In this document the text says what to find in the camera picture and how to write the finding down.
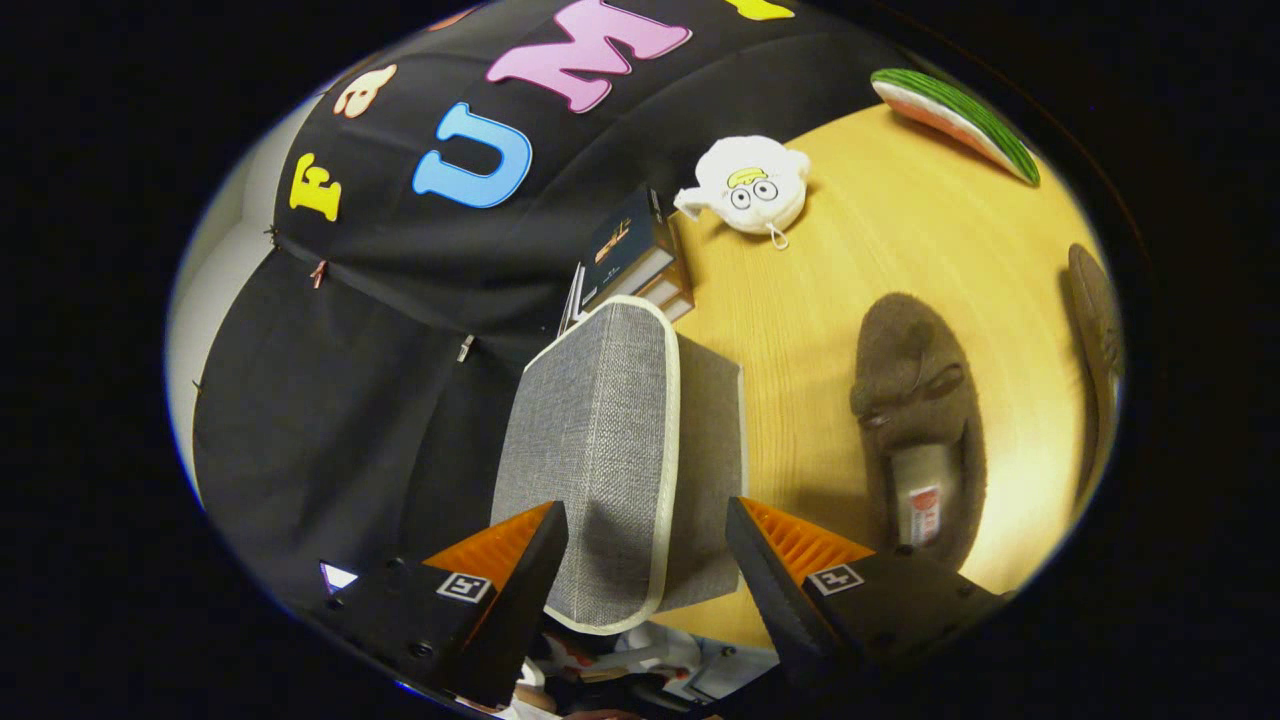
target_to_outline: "white wall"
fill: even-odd
[[[244,154],[206,210],[178,270],[165,331],[165,383],[174,439],[197,497],[192,380],[204,374],[209,348],[236,296],[271,250],[262,231],[271,224],[284,159],[317,101],[319,95],[310,97]]]

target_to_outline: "yellow letter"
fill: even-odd
[[[329,187],[321,187],[329,182],[329,170],[312,168],[311,164],[315,161],[315,152],[307,152],[298,158],[298,165],[293,170],[293,187],[289,190],[289,208],[302,205],[319,210],[332,223],[338,219],[338,197],[342,195],[342,184],[335,182]]]
[[[795,13],[765,0],[724,0],[737,8],[737,14],[749,20],[777,20],[780,18],[794,18]]]

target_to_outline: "gray fabric box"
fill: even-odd
[[[512,406],[492,523],[561,500],[547,612],[612,634],[732,592],[724,503],[746,493],[741,368],[612,297],[539,354]]]

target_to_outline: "slipper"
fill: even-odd
[[[1093,455],[1085,459],[1082,473],[1079,500],[1083,500],[1089,496],[1102,474],[1115,438],[1115,418],[1124,380],[1124,333],[1115,290],[1098,261],[1080,245],[1071,245],[1068,251],[1068,277],[1071,284],[1073,316],[1080,329],[1084,361],[1093,379],[1096,397],[1096,445]]]
[[[964,351],[928,305],[902,293],[863,318],[851,392],[867,459],[867,544],[910,546],[959,570],[987,495],[978,396]]]

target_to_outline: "orange gripper pad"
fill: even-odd
[[[550,506],[550,502],[544,502],[486,530],[480,530],[428,557],[422,565],[488,578],[493,582],[494,589],[502,592]]]
[[[836,533],[819,528],[813,523],[774,510],[768,505],[748,497],[739,498],[755,520],[760,534],[769,541],[769,547],[782,560],[782,566],[795,580],[796,587],[804,584],[805,577],[844,562],[854,562],[876,555],[868,547],[846,539]]]

